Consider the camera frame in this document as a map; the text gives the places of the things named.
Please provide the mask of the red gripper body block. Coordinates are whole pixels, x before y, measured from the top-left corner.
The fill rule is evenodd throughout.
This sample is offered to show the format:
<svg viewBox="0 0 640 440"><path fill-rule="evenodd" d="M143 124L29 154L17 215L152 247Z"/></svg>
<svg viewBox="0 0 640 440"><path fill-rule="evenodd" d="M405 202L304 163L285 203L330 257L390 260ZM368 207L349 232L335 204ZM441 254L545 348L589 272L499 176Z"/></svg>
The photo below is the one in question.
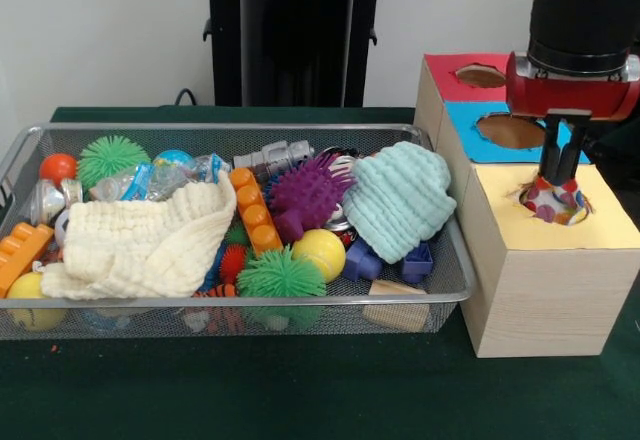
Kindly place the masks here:
<svg viewBox="0 0 640 440"><path fill-rule="evenodd" d="M506 65L506 103L516 115L590 114L593 120L624 120L639 100L639 57L604 76L567 76L534 66L513 52Z"/></svg>

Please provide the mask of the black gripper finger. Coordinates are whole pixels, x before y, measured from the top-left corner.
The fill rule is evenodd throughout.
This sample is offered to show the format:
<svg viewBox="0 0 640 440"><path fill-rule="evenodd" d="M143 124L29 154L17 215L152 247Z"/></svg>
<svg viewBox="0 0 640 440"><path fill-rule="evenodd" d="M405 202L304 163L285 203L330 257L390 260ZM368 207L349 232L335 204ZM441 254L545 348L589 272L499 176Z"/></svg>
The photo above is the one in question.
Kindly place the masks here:
<svg viewBox="0 0 640 440"><path fill-rule="evenodd" d="M560 149L557 143L560 117L547 115L544 119L545 136L539 162L539 176L553 183L557 174Z"/></svg>
<svg viewBox="0 0 640 440"><path fill-rule="evenodd" d="M564 122L570 126L571 137L563 147L558 163L558 184L564 185L575 178L577 166L581 156L583 142L587 133L588 118L565 118Z"/></svg>

